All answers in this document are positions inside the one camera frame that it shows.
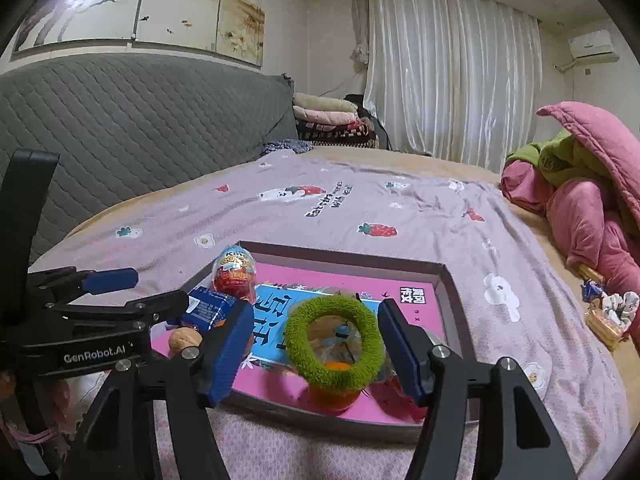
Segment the tan walnut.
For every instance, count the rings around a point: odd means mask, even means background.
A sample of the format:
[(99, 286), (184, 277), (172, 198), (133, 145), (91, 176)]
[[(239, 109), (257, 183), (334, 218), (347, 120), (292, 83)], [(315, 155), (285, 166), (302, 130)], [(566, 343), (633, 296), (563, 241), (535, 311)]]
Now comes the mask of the tan walnut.
[(175, 356), (185, 348), (198, 347), (203, 340), (202, 335), (194, 328), (179, 327), (173, 330), (168, 338), (169, 355)]

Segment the stack of folded blankets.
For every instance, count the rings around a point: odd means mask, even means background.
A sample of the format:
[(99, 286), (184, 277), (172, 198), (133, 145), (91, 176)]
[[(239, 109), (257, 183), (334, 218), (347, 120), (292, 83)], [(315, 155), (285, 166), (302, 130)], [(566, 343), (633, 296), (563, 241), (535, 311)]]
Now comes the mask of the stack of folded blankets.
[(318, 145), (380, 148), (380, 127), (360, 102), (358, 96), (341, 100), (295, 92), (293, 115), (299, 139)]

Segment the blue cookie packet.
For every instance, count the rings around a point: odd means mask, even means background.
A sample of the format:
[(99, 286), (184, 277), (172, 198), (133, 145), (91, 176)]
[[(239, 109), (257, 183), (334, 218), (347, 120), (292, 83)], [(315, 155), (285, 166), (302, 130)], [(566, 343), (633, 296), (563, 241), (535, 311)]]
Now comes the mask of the blue cookie packet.
[(186, 312), (178, 317), (178, 325), (193, 328), (199, 333), (206, 333), (224, 322), (238, 301), (205, 286), (194, 287), (189, 292), (188, 300)]

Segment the grey quilted headboard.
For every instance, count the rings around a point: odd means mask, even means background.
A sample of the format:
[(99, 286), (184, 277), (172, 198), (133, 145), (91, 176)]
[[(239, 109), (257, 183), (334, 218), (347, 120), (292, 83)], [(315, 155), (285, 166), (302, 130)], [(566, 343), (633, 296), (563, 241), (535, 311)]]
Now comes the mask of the grey quilted headboard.
[(106, 208), (258, 159), (296, 133), (294, 82), (158, 54), (51, 58), (1, 76), (1, 162), (56, 153), (30, 256)]

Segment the green garment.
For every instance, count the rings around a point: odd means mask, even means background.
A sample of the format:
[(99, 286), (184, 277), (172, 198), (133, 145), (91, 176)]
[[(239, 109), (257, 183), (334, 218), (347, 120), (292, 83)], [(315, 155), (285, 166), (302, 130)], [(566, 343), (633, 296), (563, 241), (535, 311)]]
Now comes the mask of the green garment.
[(549, 183), (559, 188), (573, 178), (608, 182), (606, 167), (568, 131), (562, 129), (552, 140), (529, 143), (506, 156), (506, 165), (529, 162)]

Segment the white satin curtain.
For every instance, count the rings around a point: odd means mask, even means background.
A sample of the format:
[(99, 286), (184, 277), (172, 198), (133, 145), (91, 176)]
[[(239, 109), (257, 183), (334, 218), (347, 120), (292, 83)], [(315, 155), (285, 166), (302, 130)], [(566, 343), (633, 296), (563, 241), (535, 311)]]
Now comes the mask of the white satin curtain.
[(536, 18), (494, 0), (369, 0), (369, 27), (364, 106), (393, 150), (498, 172), (533, 139)]

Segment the clear red surprise egg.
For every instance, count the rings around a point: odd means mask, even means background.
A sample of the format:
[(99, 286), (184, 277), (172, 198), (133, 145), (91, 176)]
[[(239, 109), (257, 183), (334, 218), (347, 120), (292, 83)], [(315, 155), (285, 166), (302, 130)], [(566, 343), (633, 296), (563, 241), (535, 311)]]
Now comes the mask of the clear red surprise egg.
[(402, 390), (399, 378), (394, 370), (387, 373), (384, 385), (390, 390), (390, 406), (398, 411), (405, 418), (410, 418), (413, 422), (423, 422), (426, 415), (426, 408), (420, 408), (413, 398), (410, 398)]

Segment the white air conditioner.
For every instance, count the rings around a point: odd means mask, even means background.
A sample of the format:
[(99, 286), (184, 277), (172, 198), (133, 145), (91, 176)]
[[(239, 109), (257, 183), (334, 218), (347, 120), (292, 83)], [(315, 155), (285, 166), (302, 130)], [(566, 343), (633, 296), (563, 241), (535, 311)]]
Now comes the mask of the white air conditioner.
[(570, 54), (577, 63), (616, 62), (618, 55), (611, 33), (606, 29), (587, 32), (568, 40)]

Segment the green fuzzy scrunchie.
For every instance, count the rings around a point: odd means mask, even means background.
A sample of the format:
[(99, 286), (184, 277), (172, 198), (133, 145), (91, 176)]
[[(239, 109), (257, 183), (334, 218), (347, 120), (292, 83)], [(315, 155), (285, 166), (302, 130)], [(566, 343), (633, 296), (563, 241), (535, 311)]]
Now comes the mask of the green fuzzy scrunchie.
[(323, 295), (299, 302), (288, 312), (283, 340), (297, 375), (329, 393), (366, 388), (385, 361), (375, 312), (354, 297)]

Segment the grey box lid tray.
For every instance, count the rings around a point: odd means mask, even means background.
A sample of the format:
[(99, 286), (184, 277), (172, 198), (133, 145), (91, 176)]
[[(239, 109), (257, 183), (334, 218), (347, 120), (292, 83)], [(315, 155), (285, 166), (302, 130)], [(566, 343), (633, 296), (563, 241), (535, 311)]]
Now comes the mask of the grey box lid tray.
[[(429, 276), (435, 286), (436, 299), (440, 307), (442, 322), (444, 322), (446, 338), (440, 339), (445, 344), (464, 358), (475, 356), (469, 325), (463, 312), (462, 303), (454, 286), (448, 269), (441, 263), (431, 263), (422, 261), (394, 259), (390, 257), (366, 256), (356, 254), (346, 254), (346, 252), (328, 252), (327, 250), (288, 247), (282, 245), (262, 244), (254, 242), (243, 243), (243, 248), (248, 250), (254, 257), (256, 264), (260, 262), (285, 263), (291, 260), (304, 260), (312, 262), (329, 263), (331, 266), (365, 266), (366, 268), (384, 269), (418, 274), (421, 278)], [(390, 440), (389, 438), (379, 439), (374, 428), (363, 426), (356, 430), (346, 432), (334, 432), (326, 428), (316, 428), (308, 425), (293, 425), (286, 419), (274, 418), (270, 415), (264, 416), (255, 412), (261, 418), (286, 422), (291, 426), (300, 428), (323, 430), (330, 434), (339, 436), (363, 438), (366, 440), (382, 441), (390, 443), (412, 443), (419, 437), (421, 427), (418, 431), (410, 434), (409, 437), (401, 440)]]

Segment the blue patterned cloth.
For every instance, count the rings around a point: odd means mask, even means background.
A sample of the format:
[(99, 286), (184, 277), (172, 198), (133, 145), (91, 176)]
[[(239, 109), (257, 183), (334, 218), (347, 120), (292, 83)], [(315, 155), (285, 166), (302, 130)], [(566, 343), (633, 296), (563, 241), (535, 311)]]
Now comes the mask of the blue patterned cloth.
[(283, 139), (281, 141), (266, 142), (262, 146), (262, 156), (277, 151), (292, 151), (295, 154), (308, 153), (314, 148), (314, 144), (309, 141), (299, 139)]

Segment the orange mandarin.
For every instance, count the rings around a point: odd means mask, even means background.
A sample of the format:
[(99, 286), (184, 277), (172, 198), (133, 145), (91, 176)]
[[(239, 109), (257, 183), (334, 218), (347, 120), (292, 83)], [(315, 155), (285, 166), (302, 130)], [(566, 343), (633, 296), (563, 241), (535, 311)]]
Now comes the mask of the orange mandarin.
[(308, 392), (309, 399), (319, 410), (337, 414), (348, 410), (360, 397), (361, 390), (337, 391), (310, 384)]

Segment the pink strawberry print blanket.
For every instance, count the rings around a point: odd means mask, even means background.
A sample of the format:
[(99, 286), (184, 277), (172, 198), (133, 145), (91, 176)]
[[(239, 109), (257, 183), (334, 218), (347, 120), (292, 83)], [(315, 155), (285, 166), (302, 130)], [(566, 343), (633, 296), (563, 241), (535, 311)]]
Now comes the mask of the pink strawberry print blanket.
[(108, 212), (35, 269), (135, 268), (142, 297), (179, 287), (240, 240), (443, 264), (477, 357), (521, 364), (579, 478), (604, 477), (628, 442), (610, 352), (532, 231), (484, 182), (275, 152)]

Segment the pink quilted comforter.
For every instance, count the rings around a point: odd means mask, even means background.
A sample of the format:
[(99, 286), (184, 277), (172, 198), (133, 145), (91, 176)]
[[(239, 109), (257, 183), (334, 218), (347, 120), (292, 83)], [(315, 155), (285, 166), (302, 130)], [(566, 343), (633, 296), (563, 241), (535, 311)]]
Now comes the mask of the pink quilted comforter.
[[(547, 219), (555, 247), (575, 273), (576, 264), (585, 263), (603, 276), (608, 295), (639, 296), (638, 138), (612, 113), (582, 102), (545, 105), (537, 114), (555, 119), (612, 180), (573, 178), (556, 188), (529, 162), (517, 160), (504, 165), (503, 195)], [(639, 308), (624, 338), (639, 338)]]

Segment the blue red surprise egg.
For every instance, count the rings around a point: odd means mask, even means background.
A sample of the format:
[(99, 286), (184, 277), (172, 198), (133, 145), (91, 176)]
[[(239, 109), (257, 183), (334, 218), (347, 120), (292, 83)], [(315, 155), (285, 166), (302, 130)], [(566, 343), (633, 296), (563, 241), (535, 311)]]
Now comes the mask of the blue red surprise egg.
[(213, 264), (212, 282), (216, 292), (254, 304), (257, 285), (255, 259), (240, 245), (227, 247)]

